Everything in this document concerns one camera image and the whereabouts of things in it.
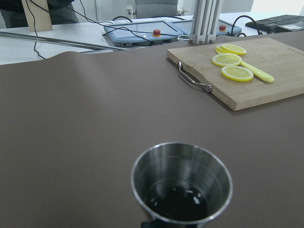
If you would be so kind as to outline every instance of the metal rail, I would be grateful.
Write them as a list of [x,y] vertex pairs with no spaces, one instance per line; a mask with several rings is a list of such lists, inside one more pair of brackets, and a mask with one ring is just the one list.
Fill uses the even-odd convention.
[[113,51],[126,50],[125,48],[122,47],[117,48],[117,47],[103,46],[98,44],[88,44],[88,43],[82,43],[82,42],[76,42],[76,41],[70,41],[64,39],[47,38],[47,37],[36,37],[36,36],[23,35],[18,33],[10,33],[10,32],[0,32],[0,37],[26,39],[39,43],[57,44],[57,45],[71,46],[76,48],[86,48],[90,50],[105,50],[105,49],[110,49]]

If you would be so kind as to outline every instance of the lemon slice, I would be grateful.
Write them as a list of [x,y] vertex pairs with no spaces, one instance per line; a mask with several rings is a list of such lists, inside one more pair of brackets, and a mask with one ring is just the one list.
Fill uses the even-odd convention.
[[221,72],[226,78],[238,82],[247,82],[253,79],[253,73],[241,66],[224,66]]
[[212,63],[220,67],[237,66],[241,62],[242,58],[240,56],[231,53],[218,54],[212,58]]
[[221,46],[222,49],[227,50],[229,53],[233,53],[236,55],[244,55],[246,54],[246,50],[242,47],[233,45],[233,44],[223,44]]
[[217,45],[215,47],[215,52],[218,54],[229,53],[229,51],[222,49],[221,45]]

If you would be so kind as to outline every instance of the yellow handle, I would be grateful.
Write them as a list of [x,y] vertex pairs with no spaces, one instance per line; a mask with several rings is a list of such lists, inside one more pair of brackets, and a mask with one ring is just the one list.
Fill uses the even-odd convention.
[[241,62],[240,66],[247,68],[248,70],[251,70],[252,73],[257,76],[258,78],[262,79],[264,82],[268,82],[271,83],[273,82],[275,79],[274,77],[272,77],[271,75],[269,75],[268,73],[259,70],[257,68],[255,68],[254,66],[245,63],[244,61]]

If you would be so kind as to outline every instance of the wooden block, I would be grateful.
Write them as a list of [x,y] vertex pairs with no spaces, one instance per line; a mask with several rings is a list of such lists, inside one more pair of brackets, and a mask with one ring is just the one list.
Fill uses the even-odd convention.
[[246,49],[247,62],[275,78],[266,83],[254,77],[249,82],[235,82],[221,75],[221,68],[211,59],[216,45],[184,47],[168,50],[174,63],[181,61],[183,69],[200,82],[211,84],[212,94],[232,110],[261,105],[304,93],[304,52],[271,38],[231,42]]
[[[37,5],[48,11],[47,0],[35,0]],[[29,0],[22,0],[22,5],[25,11],[25,16],[28,21],[28,27],[31,32],[36,31],[51,31],[52,30],[52,22],[51,17],[48,12],[40,9],[38,6],[34,5]]]

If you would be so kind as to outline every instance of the cup rim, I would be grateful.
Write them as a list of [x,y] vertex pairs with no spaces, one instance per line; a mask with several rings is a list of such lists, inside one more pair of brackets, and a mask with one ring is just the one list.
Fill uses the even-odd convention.
[[[173,220],[173,219],[170,219],[170,218],[167,218],[167,217],[164,217],[158,213],[156,213],[155,211],[153,211],[152,209],[150,209],[145,203],[144,201],[141,199],[141,197],[138,195],[137,191],[136,191],[136,188],[135,188],[135,183],[134,183],[134,179],[133,179],[133,176],[134,176],[134,172],[135,172],[135,168],[139,162],[139,160],[146,154],[148,153],[150,150],[152,149],[155,149],[157,147],[160,147],[160,146],[163,146],[163,145],[167,145],[167,144],[184,144],[184,145],[188,145],[188,146],[192,146],[194,148],[198,148],[202,151],[205,151],[207,152],[208,154],[210,154],[214,159],[217,160],[217,162],[224,168],[226,174],[227,174],[227,177],[228,177],[228,181],[229,181],[229,186],[230,186],[230,191],[229,191],[229,194],[227,196],[227,199],[225,201],[225,203],[215,212],[213,213],[212,215],[209,215],[208,217],[205,217],[203,219],[200,219],[200,220],[195,220],[195,221],[180,221],[180,220]],[[137,201],[140,203],[140,205],[149,212],[149,214],[151,214],[153,217],[157,218],[157,219],[160,219],[162,221],[165,221],[165,222],[168,222],[168,223],[173,223],[173,224],[178,224],[178,225],[195,225],[195,224],[204,224],[204,223],[207,223],[211,220],[213,220],[214,218],[216,218],[217,216],[219,216],[226,208],[227,206],[229,205],[230,201],[231,201],[231,198],[232,198],[232,193],[233,193],[233,183],[232,183],[232,178],[231,178],[231,175],[227,169],[227,167],[225,166],[225,164],[217,157],[215,156],[213,153],[211,153],[210,151],[204,149],[203,147],[200,147],[200,146],[196,146],[196,145],[193,145],[193,144],[189,144],[189,143],[184,143],[184,142],[163,142],[163,143],[160,143],[158,145],[155,145],[147,150],[145,150],[135,161],[134,165],[133,165],[133,168],[132,168],[132,173],[131,173],[131,186],[132,186],[132,190],[133,190],[133,193],[137,199]]]

